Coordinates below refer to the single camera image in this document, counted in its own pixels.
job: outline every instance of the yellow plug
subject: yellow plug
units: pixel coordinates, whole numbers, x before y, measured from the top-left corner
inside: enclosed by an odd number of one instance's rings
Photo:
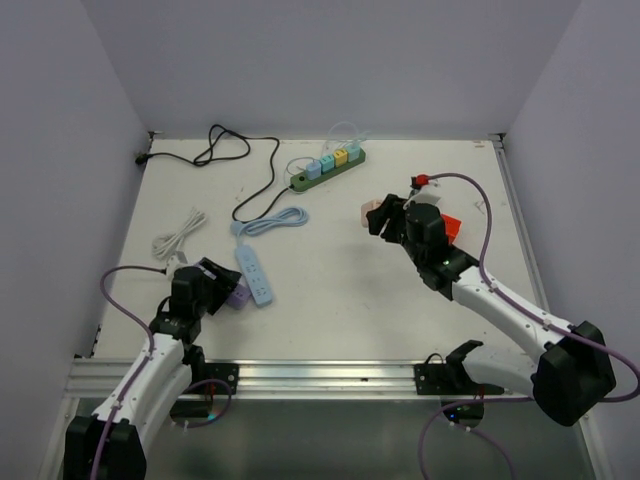
[[[333,152],[333,156],[336,159],[336,168],[341,167],[349,160],[349,153],[344,148]]]

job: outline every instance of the metal frame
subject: metal frame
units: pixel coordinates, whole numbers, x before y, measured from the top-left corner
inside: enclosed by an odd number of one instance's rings
[[[536,303],[541,308],[548,309],[540,272],[509,172],[502,137],[490,135],[489,140],[493,142]],[[416,394],[413,366],[423,361],[233,360],[240,366],[237,391],[239,399],[440,401],[445,397]],[[131,363],[132,360],[122,359],[76,359],[73,362],[38,480],[56,480],[60,477],[64,435],[80,401],[106,398],[118,385]],[[194,398],[197,397],[180,397],[182,400]],[[595,421],[585,415],[579,425],[587,449],[585,455],[591,460],[596,478],[613,478]]]

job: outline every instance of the coiled white cable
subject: coiled white cable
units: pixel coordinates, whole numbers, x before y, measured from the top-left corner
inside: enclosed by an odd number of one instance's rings
[[[158,260],[166,260],[179,250],[184,239],[191,232],[202,226],[207,221],[207,216],[197,208],[192,208],[189,218],[177,232],[163,233],[153,239],[151,243],[151,253]]]

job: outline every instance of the white wall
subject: white wall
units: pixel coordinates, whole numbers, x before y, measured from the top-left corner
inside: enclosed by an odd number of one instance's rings
[[[78,0],[3,3],[0,62],[0,477],[22,480],[95,335],[146,134]]]
[[[147,126],[504,132],[579,0],[82,0]]]
[[[640,363],[640,2],[584,0],[507,136],[549,301]],[[616,365],[619,392],[635,385]],[[596,409],[618,479],[637,478],[640,400]]]

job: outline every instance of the power strip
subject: power strip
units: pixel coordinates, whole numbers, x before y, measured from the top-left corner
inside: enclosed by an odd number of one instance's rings
[[[366,152],[362,148],[360,148],[360,154],[358,155],[358,158],[356,158],[355,160],[352,160],[351,162],[347,162],[339,167],[335,167],[329,170],[328,172],[323,173],[319,177],[314,178],[313,180],[309,180],[309,177],[306,171],[300,172],[299,174],[296,174],[293,177],[291,177],[291,189],[295,192],[304,192],[306,190],[309,190],[310,188],[320,185],[321,183],[326,182],[327,180],[337,175],[340,175],[341,173],[344,173],[347,170],[351,170],[355,166],[358,166],[364,163],[366,158],[367,158]]]
[[[273,292],[256,252],[249,245],[238,245],[235,255],[256,305],[259,308],[266,307],[273,301]]]

